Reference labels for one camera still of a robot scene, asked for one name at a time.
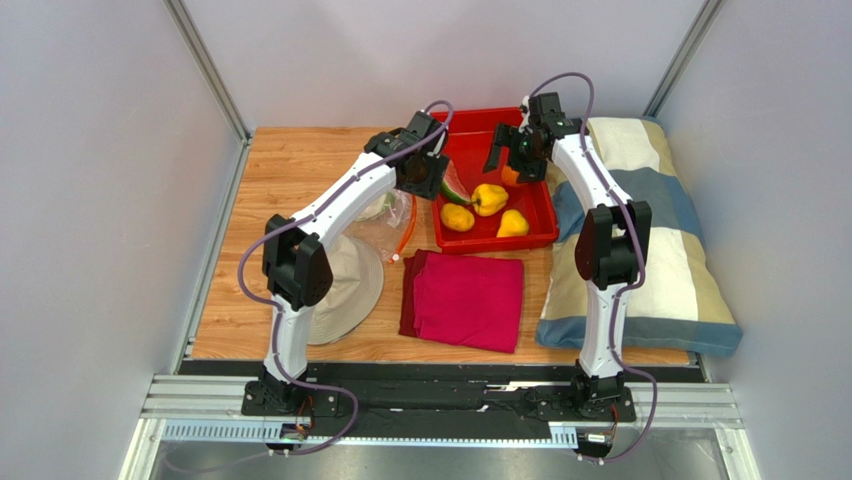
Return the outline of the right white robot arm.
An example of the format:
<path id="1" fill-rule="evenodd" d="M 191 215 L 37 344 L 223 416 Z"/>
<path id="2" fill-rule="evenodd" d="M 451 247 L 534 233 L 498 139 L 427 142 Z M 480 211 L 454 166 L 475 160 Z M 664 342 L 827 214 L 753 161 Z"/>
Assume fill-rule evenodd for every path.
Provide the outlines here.
<path id="1" fill-rule="evenodd" d="M 495 170 L 505 157 L 525 183 L 543 180 L 553 165 L 586 211 L 574 253 L 588 294 L 586 329 L 578 373 L 563 403 L 593 419 L 627 399 L 622 337 L 630 293 L 645 278 L 652 210 L 617 184 L 593 148 L 587 121 L 568 118 L 557 93 L 529 96 L 520 110 L 519 126 L 495 127 L 482 170 Z"/>

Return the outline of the orange fake fruit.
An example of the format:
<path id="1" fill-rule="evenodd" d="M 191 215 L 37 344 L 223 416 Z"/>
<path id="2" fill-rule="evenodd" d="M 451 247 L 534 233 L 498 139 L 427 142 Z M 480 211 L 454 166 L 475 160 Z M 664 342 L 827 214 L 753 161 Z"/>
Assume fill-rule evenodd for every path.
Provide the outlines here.
<path id="1" fill-rule="evenodd" d="M 501 170 L 501 181 L 505 188 L 518 188 L 520 186 L 520 173 L 506 165 Z"/>

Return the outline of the yellow fake pear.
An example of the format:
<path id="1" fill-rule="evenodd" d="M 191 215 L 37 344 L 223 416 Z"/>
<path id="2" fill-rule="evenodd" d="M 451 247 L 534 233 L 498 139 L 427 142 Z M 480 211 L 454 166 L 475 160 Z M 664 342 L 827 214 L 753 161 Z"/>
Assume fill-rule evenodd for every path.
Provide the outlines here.
<path id="1" fill-rule="evenodd" d="M 530 225 L 525 216 L 516 209 L 505 210 L 501 216 L 496 233 L 497 238 L 525 236 L 529 233 Z"/>

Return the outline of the yellow fake pepper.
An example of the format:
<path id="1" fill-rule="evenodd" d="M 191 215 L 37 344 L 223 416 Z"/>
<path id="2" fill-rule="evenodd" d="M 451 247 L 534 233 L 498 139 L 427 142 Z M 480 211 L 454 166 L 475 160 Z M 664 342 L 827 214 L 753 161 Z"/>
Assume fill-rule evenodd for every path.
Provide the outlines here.
<path id="1" fill-rule="evenodd" d="M 471 195 L 474 211 L 481 217 L 495 215 L 505 207 L 508 199 L 509 194 L 504 187 L 487 183 L 478 185 Z"/>

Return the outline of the white fake cauliflower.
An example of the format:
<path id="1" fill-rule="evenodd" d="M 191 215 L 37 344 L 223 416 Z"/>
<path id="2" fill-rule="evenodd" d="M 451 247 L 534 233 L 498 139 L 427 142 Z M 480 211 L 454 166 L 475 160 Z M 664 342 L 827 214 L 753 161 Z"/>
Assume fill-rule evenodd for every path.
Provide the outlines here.
<path id="1" fill-rule="evenodd" d="M 395 204 L 395 195 L 385 193 L 380 198 L 369 204 L 355 219 L 356 222 L 375 220 L 388 213 Z"/>

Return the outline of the dark yellow fake fruit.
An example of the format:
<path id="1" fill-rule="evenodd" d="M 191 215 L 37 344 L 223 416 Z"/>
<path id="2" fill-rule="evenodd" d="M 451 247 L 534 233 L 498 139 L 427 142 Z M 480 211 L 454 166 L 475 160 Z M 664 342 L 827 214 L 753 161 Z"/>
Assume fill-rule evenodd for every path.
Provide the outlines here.
<path id="1" fill-rule="evenodd" d="M 474 215 L 465 207 L 454 203 L 445 203 L 440 209 L 439 217 L 446 229 L 455 232 L 468 232 L 475 225 Z"/>

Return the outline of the clear zip top bag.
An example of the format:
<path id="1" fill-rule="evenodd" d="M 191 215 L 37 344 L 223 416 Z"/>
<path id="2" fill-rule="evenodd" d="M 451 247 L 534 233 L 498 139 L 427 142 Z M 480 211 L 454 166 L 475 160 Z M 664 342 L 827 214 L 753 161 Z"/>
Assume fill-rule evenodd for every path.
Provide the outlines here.
<path id="1" fill-rule="evenodd" d="M 395 204 L 388 213 L 375 220 L 354 220 L 344 233 L 372 246 L 384 262 L 393 264 L 401 259 L 413 236 L 418 208 L 414 195 L 398 190 L 390 193 L 395 195 Z"/>

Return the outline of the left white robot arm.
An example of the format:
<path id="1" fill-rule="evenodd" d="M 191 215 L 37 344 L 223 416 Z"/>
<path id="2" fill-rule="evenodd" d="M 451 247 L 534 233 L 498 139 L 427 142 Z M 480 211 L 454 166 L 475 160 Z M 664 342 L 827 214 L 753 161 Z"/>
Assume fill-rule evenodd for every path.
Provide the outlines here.
<path id="1" fill-rule="evenodd" d="M 416 112 L 407 126 L 372 136 L 346 173 L 309 206 L 291 218 L 268 220 L 262 272 L 274 318 L 258 386 L 246 392 L 250 405 L 282 414 L 303 405 L 308 388 L 295 381 L 307 368 L 314 307 L 332 287 L 331 247 L 370 204 L 392 190 L 427 200 L 438 196 L 449 164 L 443 153 L 449 124 Z"/>

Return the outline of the fake watermelon slice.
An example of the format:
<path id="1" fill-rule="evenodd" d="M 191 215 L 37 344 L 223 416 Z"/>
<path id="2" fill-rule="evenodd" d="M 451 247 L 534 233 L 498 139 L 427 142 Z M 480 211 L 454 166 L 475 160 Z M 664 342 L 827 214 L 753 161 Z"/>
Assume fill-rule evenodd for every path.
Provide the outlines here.
<path id="1" fill-rule="evenodd" d="M 470 205 L 471 194 L 462 184 L 455 163 L 450 160 L 441 183 L 441 194 L 448 202 L 457 205 Z"/>

